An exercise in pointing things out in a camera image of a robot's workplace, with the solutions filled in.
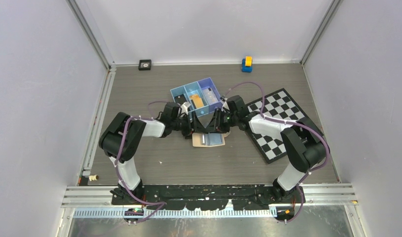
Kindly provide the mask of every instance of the white wall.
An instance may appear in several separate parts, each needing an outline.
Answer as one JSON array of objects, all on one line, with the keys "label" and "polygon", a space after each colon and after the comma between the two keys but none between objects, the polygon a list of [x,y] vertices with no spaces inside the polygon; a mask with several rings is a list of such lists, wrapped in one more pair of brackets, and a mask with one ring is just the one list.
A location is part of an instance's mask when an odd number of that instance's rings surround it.
[{"label": "white wall", "polygon": [[331,0],[78,3],[116,64],[239,62],[246,55],[272,63],[301,60]]},{"label": "white wall", "polygon": [[343,1],[305,68],[369,236],[402,236],[402,0]]},{"label": "white wall", "polygon": [[0,0],[0,237],[55,236],[105,74],[65,0]]}]

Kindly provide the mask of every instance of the black and white checkered board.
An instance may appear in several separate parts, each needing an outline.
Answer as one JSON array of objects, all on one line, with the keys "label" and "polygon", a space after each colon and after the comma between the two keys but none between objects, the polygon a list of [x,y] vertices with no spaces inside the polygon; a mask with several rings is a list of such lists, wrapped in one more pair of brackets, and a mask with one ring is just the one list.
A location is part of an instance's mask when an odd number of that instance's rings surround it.
[{"label": "black and white checkered board", "polygon": [[[249,112],[260,111],[262,98],[260,97],[248,103],[247,106]],[[265,96],[263,113],[277,119],[298,120],[307,117],[304,111],[283,88]],[[248,132],[248,134],[267,163],[272,163],[287,154],[284,143],[281,140],[252,132]]]}]

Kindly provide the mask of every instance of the robotic arm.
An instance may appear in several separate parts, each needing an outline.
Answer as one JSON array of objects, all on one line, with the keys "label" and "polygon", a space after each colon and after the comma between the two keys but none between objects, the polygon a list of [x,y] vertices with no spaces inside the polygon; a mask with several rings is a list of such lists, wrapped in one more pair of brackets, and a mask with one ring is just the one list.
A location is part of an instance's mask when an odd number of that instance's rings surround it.
[{"label": "robotic arm", "polygon": [[[243,131],[249,129],[253,133],[278,138],[284,142],[290,164],[273,182],[270,190],[272,195],[270,199],[273,202],[278,202],[289,196],[308,171],[326,156],[325,147],[315,135],[300,127],[287,124],[290,120],[277,123],[264,119],[258,112],[249,112],[243,99],[238,95],[226,99],[223,110],[215,110],[207,127],[201,125],[195,112],[191,112],[192,120],[189,118],[189,106],[190,104],[187,102],[181,106],[174,102],[168,102],[158,118],[136,118],[131,121],[127,128],[125,143],[117,165],[125,185],[138,198],[142,197],[144,191],[142,189],[143,183],[135,168],[134,154],[141,137],[166,137],[175,130],[181,131],[185,138],[190,138],[195,132],[227,133],[230,131],[230,127],[238,126]],[[130,116],[123,112],[118,113],[99,140],[99,146],[114,165],[123,136],[121,133],[124,131],[125,122],[129,118]],[[322,135],[309,118],[302,118],[296,122]],[[123,190],[122,183],[119,182],[119,187]]]}]

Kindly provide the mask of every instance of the wood grain surface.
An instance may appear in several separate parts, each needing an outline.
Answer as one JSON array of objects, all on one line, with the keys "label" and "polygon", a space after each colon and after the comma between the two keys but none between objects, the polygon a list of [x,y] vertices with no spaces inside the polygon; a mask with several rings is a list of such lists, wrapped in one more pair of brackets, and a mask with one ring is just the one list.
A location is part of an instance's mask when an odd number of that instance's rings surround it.
[{"label": "wood grain surface", "polygon": [[[211,77],[223,95],[233,85],[255,81],[265,94],[284,87],[307,115],[321,127],[304,71],[299,64],[253,65],[252,73],[241,72],[240,65],[153,66],[151,71],[137,67],[118,67],[113,82],[102,131],[118,112],[150,116],[147,104],[155,100],[172,101],[170,89]],[[229,95],[240,95],[245,103],[261,96],[250,84],[240,86]],[[152,110],[162,111],[164,104]],[[212,115],[201,117],[202,121]],[[192,147],[180,132],[166,138],[143,138],[135,155],[139,175],[145,184],[270,184],[287,167],[287,157],[266,164],[248,135],[234,127],[225,139],[225,146]],[[116,185],[114,167],[98,147],[92,174],[100,179],[90,185]],[[313,172],[305,183],[336,183],[332,164]]]}]

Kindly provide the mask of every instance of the purple storage bin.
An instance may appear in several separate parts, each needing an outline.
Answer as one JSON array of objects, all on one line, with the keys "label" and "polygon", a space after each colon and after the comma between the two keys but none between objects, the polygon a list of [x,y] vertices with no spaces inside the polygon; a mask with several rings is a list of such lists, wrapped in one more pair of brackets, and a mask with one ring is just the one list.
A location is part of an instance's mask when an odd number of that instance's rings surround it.
[{"label": "purple storage bin", "polygon": [[204,94],[204,97],[206,98],[207,103],[209,105],[209,114],[213,113],[216,108],[221,109],[222,102],[220,100],[220,95],[218,93],[218,90],[213,83],[213,80],[211,78],[205,78],[205,79],[199,80],[198,83],[199,83],[202,93]]}]

